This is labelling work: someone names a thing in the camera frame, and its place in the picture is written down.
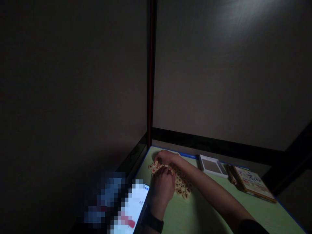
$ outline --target wrist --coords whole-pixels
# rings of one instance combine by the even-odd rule
[[[179,161],[181,160],[181,156],[176,155],[175,157],[172,158],[172,163],[175,164],[176,166],[178,166]]]
[[[162,201],[158,197],[153,197],[150,205],[150,212],[156,219],[162,221],[167,205],[167,202]]]

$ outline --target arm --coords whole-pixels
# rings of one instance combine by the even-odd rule
[[[175,193],[175,179],[175,175],[171,174],[167,167],[162,167],[155,174],[155,194],[151,201],[150,212],[160,221],[163,221],[167,205]],[[147,225],[144,226],[143,233],[158,234]]]
[[[243,220],[254,220],[228,191],[182,157],[167,150],[162,150],[156,155],[155,161],[157,160],[163,164],[173,163],[183,171],[204,198],[224,218],[234,233],[237,233],[238,227]]]

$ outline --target pixelated area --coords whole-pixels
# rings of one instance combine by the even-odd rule
[[[85,201],[80,223],[101,233],[132,234],[148,191],[142,180],[127,181],[125,173],[106,173]]]

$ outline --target white box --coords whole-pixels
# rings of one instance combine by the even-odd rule
[[[228,177],[227,172],[218,159],[210,158],[204,155],[199,155],[199,157],[201,168],[204,173],[210,173],[216,176],[221,176],[223,178]]]

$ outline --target green table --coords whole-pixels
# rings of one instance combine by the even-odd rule
[[[153,163],[154,156],[161,148],[150,147],[136,179],[142,179],[144,184],[151,185],[151,172],[148,165]],[[200,167],[196,159],[184,157],[195,167]],[[217,183],[230,192],[270,234],[300,234],[305,233],[294,219],[287,213],[281,204],[273,204],[248,195],[236,189],[227,179],[210,175]],[[172,233],[232,233],[224,219],[202,197],[196,188],[193,188],[188,200],[175,194],[169,202],[165,216],[163,234]]]

